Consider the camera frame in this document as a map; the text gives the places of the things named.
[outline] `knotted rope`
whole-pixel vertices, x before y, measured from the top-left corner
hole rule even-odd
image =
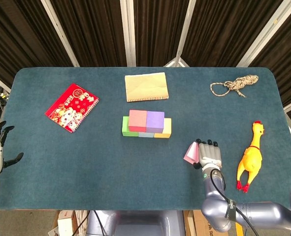
[[[245,85],[253,85],[258,81],[259,77],[257,75],[246,75],[244,77],[237,78],[234,82],[232,81],[226,81],[225,83],[212,83],[210,84],[211,92],[218,97],[225,96],[228,94],[231,90],[235,90],[239,96],[246,97],[244,94],[242,94],[239,90],[242,89]],[[216,94],[212,86],[213,85],[223,85],[228,88],[228,91],[223,94]]]

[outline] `black cable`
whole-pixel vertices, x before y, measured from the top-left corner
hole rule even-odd
[[[219,194],[227,201],[227,203],[229,204],[229,199],[218,189],[218,187],[215,185],[214,181],[213,181],[213,176],[212,173],[213,171],[217,171],[221,174],[222,178],[223,178],[223,182],[225,182],[224,179],[224,175],[222,174],[221,171],[219,171],[218,169],[213,169],[211,170],[210,173],[210,178],[211,178],[211,182],[213,184],[213,186],[215,187],[215,189],[219,192]],[[236,211],[244,218],[244,220],[247,222],[247,224],[249,225],[249,227],[254,231],[256,236],[259,236],[259,234],[257,233],[257,231],[255,230],[255,228],[253,227],[253,225],[249,222],[249,220],[247,219],[247,217],[236,207]]]
[[[100,225],[100,229],[101,229],[101,232],[102,232],[102,236],[105,236],[105,234],[107,234],[106,233],[106,230],[104,229],[104,226],[102,225],[102,223],[101,223],[101,221],[100,221],[100,218],[99,218],[99,216],[98,216],[98,214],[97,214],[97,212],[94,210],[94,213],[95,213],[95,215],[96,215],[96,217],[97,217],[97,220],[98,220],[98,222],[99,222],[99,225]]]
[[[84,218],[84,220],[82,220],[81,224],[76,228],[76,230],[74,231],[74,233],[72,234],[72,236],[74,236],[76,234],[76,232],[78,231],[78,229],[81,227],[81,225],[85,222],[85,220],[87,219],[88,215],[90,214],[90,210],[87,212],[86,217]]]

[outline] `table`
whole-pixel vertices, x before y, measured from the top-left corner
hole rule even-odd
[[[124,76],[155,72],[166,73],[169,99],[127,103]],[[212,82],[248,74],[259,81],[241,90],[247,98],[234,91],[216,97],[210,91]],[[44,115],[71,83],[100,98],[74,133]],[[164,111],[172,118],[170,139],[123,137],[122,117],[129,109]],[[25,68],[15,77],[4,118],[15,125],[4,146],[5,160],[25,154],[0,175],[0,209],[199,209],[202,171],[183,160],[196,138],[219,143],[228,197],[290,206],[291,135],[266,68]],[[265,128],[263,161],[245,194],[236,190],[236,171],[255,120]]]

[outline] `yellow rubber chicken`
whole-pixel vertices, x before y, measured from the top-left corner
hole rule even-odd
[[[261,124],[261,121],[255,121],[253,123],[253,141],[250,146],[245,150],[243,158],[238,165],[237,189],[243,190],[244,193],[248,192],[249,185],[254,180],[261,168],[262,156],[260,152],[260,137],[262,136],[263,132],[264,128]],[[247,184],[243,187],[240,182],[240,176],[242,175],[244,170],[249,172],[249,176]]]

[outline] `paper notepad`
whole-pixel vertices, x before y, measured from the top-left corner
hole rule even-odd
[[[165,73],[126,75],[127,102],[168,99]]]

